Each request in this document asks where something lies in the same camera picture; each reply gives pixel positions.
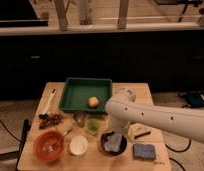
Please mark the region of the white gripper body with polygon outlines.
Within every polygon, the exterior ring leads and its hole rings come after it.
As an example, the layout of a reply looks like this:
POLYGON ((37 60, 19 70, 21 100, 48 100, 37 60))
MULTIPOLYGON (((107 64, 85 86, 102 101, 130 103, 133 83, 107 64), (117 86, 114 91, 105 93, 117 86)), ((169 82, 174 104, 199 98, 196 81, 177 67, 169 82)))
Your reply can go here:
POLYGON ((115 133, 126 135, 129 132, 130 122, 111 117, 109 120, 109 129, 115 133))

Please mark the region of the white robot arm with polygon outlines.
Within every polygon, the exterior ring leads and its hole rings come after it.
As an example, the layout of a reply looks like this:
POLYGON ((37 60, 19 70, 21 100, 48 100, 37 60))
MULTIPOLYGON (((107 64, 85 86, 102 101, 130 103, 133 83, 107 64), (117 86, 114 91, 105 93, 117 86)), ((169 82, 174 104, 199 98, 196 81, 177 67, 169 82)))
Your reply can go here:
POLYGON ((137 122, 204 144, 204 110, 139 104, 130 88, 120 88, 105 105, 113 130, 137 122))

